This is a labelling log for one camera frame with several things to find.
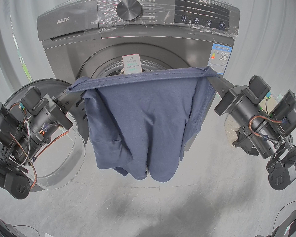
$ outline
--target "qr code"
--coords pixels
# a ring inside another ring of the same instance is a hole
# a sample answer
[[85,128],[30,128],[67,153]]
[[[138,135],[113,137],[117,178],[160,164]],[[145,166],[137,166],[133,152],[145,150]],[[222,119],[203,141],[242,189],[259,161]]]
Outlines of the qr code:
[[220,54],[220,60],[226,61],[228,59],[229,54],[227,53],[221,53]]

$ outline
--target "washing machine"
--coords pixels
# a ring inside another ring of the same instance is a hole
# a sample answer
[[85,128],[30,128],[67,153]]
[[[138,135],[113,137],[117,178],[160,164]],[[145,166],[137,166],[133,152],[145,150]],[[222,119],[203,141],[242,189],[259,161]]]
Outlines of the washing machine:
[[72,84],[122,74],[122,57],[135,54],[142,71],[210,65],[223,75],[239,17],[213,0],[79,0],[39,16],[37,28],[55,77]]

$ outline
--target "navy blue t-shirt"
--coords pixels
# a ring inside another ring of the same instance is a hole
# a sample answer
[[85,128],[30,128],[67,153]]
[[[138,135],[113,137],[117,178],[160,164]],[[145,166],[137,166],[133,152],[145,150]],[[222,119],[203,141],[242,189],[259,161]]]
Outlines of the navy blue t-shirt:
[[170,180],[186,142],[201,130],[215,90],[211,68],[182,68],[99,79],[79,78],[97,166],[137,180]]

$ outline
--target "wire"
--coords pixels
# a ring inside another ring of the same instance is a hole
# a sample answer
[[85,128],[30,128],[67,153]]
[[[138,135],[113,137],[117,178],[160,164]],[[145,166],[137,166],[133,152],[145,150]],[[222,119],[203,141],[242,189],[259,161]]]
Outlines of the wire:
[[38,155],[36,155],[34,158],[33,158],[33,162],[35,162],[36,161],[36,159],[51,145],[51,144],[53,144],[54,142],[56,142],[58,139],[60,139],[61,137],[63,137],[64,135],[66,135],[66,134],[68,134],[69,133],[69,131],[66,131],[66,132],[64,132],[63,134],[61,134],[61,135],[59,135],[59,136],[57,136],[51,143],[49,143],[48,144],[48,146],[46,146],[42,151],[40,151],[39,153],[38,153]]
[[271,119],[271,118],[269,118],[269,117],[262,116],[262,115],[255,115],[255,116],[253,116],[253,117],[250,119],[250,121],[249,121],[249,125],[248,125],[248,127],[249,127],[249,129],[251,130],[251,132],[254,133],[254,135],[256,135],[256,136],[258,136],[258,137],[266,138],[266,139],[268,139],[268,140],[269,140],[269,139],[270,139],[270,140],[274,140],[274,139],[271,139],[271,138],[269,138],[269,137],[265,137],[265,136],[263,136],[263,135],[261,135],[261,134],[255,132],[255,131],[253,131],[251,125],[252,125],[253,120],[256,119],[256,118],[266,119],[266,120],[268,120],[268,121],[270,121],[270,122],[272,122],[272,123],[276,123],[276,124],[281,124],[282,121],[281,121],[281,120]]
[[289,204],[291,204],[291,203],[293,203],[293,202],[289,202],[287,205],[285,205],[282,209],[284,209],[286,206],[288,206]]
[[14,225],[13,227],[18,227],[18,226],[26,226],[26,227],[30,227],[30,228],[36,230],[34,227],[29,226],[29,225]]
[[13,103],[10,107],[9,107],[9,111],[13,108],[13,107],[15,107],[16,105],[19,105],[20,103]]
[[25,162],[26,162],[26,160],[29,158],[29,154],[30,154],[30,152],[31,152],[31,135],[30,135],[30,126],[29,126],[29,122],[28,122],[28,117],[27,117],[27,115],[26,115],[26,113],[24,112],[24,110],[23,109],[21,109],[21,111],[22,111],[22,113],[23,113],[23,115],[25,116],[25,120],[26,120],[26,122],[27,122],[27,130],[28,130],[28,135],[29,135],[29,150],[28,150],[28,153],[26,153],[25,152],[25,150],[24,150],[24,148],[21,146],[21,144],[16,140],[16,138],[10,133],[10,135],[12,136],[12,138],[16,141],[16,143],[19,145],[19,147],[22,149],[22,151],[25,153],[25,155],[26,155],[26,158],[24,159],[24,161],[20,164],[20,165],[18,165],[18,166],[13,166],[13,168],[18,168],[18,167],[20,167],[20,166],[22,166]]
[[267,100],[265,101],[265,109],[266,109],[266,113],[268,114],[268,109],[267,109]]
[[271,98],[271,96],[267,97],[267,99],[265,100],[265,109],[266,109],[266,113],[268,114],[268,109],[267,109],[267,101]]
[[36,170],[35,170],[35,167],[33,166],[33,163],[30,159],[28,159],[30,165],[32,166],[32,169],[33,169],[33,172],[34,172],[34,182],[33,184],[30,186],[30,189],[32,189],[33,187],[35,187],[36,183],[37,183],[37,173],[36,173]]
[[34,182],[33,182],[33,184],[30,186],[30,189],[32,189],[32,188],[36,185],[36,183],[37,183],[37,173],[36,173],[35,167],[33,166],[31,160],[28,158],[28,154],[25,152],[25,150],[24,150],[24,148],[21,146],[21,144],[16,140],[16,138],[15,138],[11,133],[10,133],[10,135],[13,137],[13,139],[15,140],[15,142],[19,145],[19,147],[22,149],[22,151],[23,151],[23,152],[25,153],[25,155],[27,156],[27,158],[23,161],[23,163],[21,163],[21,164],[18,165],[18,166],[12,166],[12,167],[14,167],[14,168],[20,167],[20,166],[22,166],[22,165],[26,162],[26,160],[28,160],[28,162],[29,162],[29,164],[32,166],[32,169],[33,169],[33,172],[34,172]]

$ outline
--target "clothing tag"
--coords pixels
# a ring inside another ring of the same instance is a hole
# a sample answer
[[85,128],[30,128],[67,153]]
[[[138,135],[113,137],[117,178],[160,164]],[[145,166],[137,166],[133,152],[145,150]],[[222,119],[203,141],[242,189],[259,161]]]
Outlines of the clothing tag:
[[142,72],[141,60],[139,54],[122,56],[124,65],[124,74]]
[[221,44],[213,44],[208,66],[216,73],[223,75],[230,57],[232,47]]

